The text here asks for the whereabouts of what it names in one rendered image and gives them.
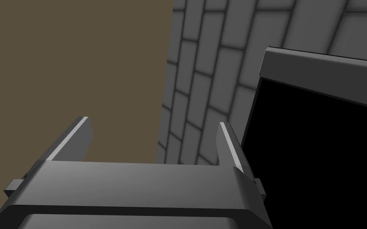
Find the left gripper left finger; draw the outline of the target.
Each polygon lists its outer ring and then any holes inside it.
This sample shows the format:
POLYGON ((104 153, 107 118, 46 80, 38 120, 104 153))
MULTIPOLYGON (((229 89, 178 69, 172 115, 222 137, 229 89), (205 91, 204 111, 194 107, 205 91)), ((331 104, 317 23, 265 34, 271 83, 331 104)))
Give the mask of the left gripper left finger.
POLYGON ((42 155, 42 161, 82 161, 93 137, 90 118, 80 116, 42 155))

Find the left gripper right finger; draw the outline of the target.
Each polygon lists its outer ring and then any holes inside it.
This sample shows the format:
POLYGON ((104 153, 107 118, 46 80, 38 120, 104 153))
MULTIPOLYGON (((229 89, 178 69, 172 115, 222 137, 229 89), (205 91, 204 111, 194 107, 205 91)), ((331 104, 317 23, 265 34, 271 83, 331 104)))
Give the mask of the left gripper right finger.
POLYGON ((233 166, 246 175, 252 174, 247 158, 229 122, 219 122, 215 141, 220 166, 233 166))

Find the grey and black appliance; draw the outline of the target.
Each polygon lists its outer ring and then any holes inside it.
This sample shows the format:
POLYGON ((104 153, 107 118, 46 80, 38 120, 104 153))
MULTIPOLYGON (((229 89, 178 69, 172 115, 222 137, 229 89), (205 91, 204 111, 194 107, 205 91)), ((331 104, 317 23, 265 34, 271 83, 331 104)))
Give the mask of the grey and black appliance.
POLYGON ((266 48, 242 146, 273 229, 367 229, 367 60, 266 48))

